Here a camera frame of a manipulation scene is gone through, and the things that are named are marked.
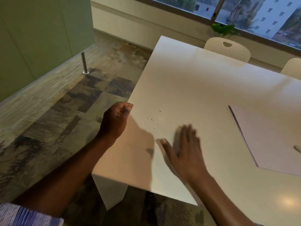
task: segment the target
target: white tabletop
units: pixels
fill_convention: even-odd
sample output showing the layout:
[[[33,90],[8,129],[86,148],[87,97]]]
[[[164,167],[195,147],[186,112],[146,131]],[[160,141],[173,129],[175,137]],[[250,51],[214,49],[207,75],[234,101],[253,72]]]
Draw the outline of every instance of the white tabletop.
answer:
[[[126,130],[94,175],[196,204],[155,142],[191,123],[210,174],[251,220],[301,224],[301,177],[257,168],[228,108],[256,109],[301,145],[301,81],[162,36],[129,102]]]

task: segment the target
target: perforated chair back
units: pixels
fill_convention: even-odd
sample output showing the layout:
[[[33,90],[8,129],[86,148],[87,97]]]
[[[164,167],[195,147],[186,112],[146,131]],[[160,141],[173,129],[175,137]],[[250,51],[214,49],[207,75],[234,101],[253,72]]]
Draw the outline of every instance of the perforated chair back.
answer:
[[[301,59],[290,59],[282,69],[281,74],[301,80]]]
[[[207,40],[204,49],[222,54],[233,59],[237,59],[243,62],[248,62],[251,57],[250,51],[243,45],[236,43],[234,41],[213,37]]]

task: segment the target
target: green panel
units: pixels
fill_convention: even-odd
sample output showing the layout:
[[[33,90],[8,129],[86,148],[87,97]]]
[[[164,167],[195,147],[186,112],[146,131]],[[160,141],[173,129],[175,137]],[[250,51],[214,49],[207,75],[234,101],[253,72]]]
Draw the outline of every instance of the green panel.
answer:
[[[0,15],[35,78],[72,57],[58,0],[0,0]]]
[[[0,20],[0,67],[0,102],[34,81],[2,20]]]
[[[94,44],[90,0],[59,0],[72,55]]]

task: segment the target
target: patterned floor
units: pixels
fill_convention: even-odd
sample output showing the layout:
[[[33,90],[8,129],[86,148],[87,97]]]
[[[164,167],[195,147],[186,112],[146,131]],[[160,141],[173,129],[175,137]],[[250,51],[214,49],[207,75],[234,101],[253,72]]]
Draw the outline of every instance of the patterned floor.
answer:
[[[95,36],[86,54],[89,75],[81,74],[75,58],[0,107],[0,202],[12,201],[80,150],[95,136],[104,111],[130,97],[151,51]],[[215,225],[205,207],[133,187],[106,211],[91,176],[63,218],[66,225]]]

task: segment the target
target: person's right arm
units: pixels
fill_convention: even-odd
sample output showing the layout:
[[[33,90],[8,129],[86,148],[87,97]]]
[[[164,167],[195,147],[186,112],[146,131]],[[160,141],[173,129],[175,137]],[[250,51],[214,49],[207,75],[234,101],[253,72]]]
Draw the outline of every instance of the person's right arm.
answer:
[[[191,125],[181,129],[178,155],[166,139],[161,139],[160,142],[175,171],[195,191],[218,226],[254,226],[208,173],[200,139]]]

